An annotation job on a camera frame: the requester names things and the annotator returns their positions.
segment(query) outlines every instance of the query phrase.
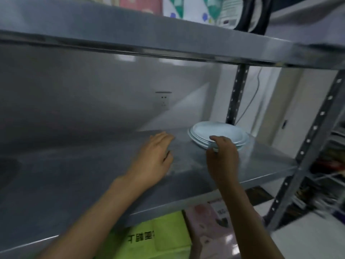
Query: product label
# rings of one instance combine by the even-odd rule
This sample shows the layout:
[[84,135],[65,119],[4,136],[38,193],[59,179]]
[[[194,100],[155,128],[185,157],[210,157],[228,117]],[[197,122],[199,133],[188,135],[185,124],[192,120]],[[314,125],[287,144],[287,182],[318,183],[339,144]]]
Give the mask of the product label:
[[243,0],[223,0],[217,25],[227,29],[235,29],[241,19],[242,11]]
[[211,207],[216,212],[218,219],[230,218],[228,209],[223,199],[210,202]]
[[250,21],[248,32],[251,32],[252,30],[255,29],[261,17],[261,13],[262,13],[262,0],[255,0],[253,16],[252,16],[252,20]]

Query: white plate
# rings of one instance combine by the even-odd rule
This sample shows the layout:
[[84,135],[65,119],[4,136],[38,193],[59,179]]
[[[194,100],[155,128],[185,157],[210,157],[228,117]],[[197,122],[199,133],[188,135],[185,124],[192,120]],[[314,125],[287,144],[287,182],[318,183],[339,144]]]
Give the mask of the white plate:
[[198,122],[192,127],[192,131],[194,135],[209,142],[213,142],[209,138],[211,135],[225,136],[229,138],[234,144],[246,141],[246,133],[242,129],[222,122]]
[[[197,139],[197,138],[191,133],[191,128],[189,128],[189,129],[187,130],[187,133],[188,133],[189,137],[190,137],[197,145],[199,145],[201,148],[204,148],[204,149],[213,148],[213,150],[214,150],[215,152],[218,152],[218,146],[217,146],[216,143],[213,143],[213,142],[206,142],[206,143],[204,143],[204,142],[202,142],[201,140]],[[236,145],[237,150],[239,151],[239,150],[243,147],[243,145],[244,145],[245,143],[247,143],[247,141],[244,142],[244,143],[241,144],[241,145],[238,145],[238,146]]]

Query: pink package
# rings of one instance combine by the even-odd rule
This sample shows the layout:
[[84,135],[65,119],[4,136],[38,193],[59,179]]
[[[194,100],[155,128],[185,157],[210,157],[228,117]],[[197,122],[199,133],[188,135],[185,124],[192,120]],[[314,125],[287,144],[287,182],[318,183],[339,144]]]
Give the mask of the pink package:
[[190,207],[185,213],[193,242],[190,259],[239,256],[235,232],[222,199]]
[[123,8],[162,15],[162,0],[119,0],[118,2]]

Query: wall outlet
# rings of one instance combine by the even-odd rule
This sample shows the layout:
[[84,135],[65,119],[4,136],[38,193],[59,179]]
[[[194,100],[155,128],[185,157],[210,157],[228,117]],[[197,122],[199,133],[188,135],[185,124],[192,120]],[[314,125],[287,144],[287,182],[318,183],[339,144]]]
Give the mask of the wall outlet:
[[156,105],[160,110],[168,110],[170,106],[171,92],[156,92]]

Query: power cord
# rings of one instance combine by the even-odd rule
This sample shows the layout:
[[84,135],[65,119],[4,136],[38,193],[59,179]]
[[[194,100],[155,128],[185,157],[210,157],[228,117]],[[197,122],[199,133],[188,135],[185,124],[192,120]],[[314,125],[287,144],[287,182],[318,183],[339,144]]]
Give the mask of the power cord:
[[254,98],[255,98],[255,96],[256,96],[258,90],[259,90],[259,86],[260,86],[260,79],[259,79],[259,76],[260,76],[261,70],[262,70],[262,67],[261,67],[261,69],[259,70],[258,75],[256,76],[256,78],[257,78],[257,80],[258,80],[258,86],[256,87],[256,91],[255,91],[255,93],[254,93],[254,95],[253,95],[253,98],[250,100],[250,102],[249,102],[247,108],[244,110],[243,114],[242,114],[241,117],[237,120],[237,122],[235,123],[235,125],[237,125],[238,122],[241,120],[241,118],[244,116],[244,114],[245,114],[246,111],[248,110],[250,104],[253,102],[253,100],[254,100]]

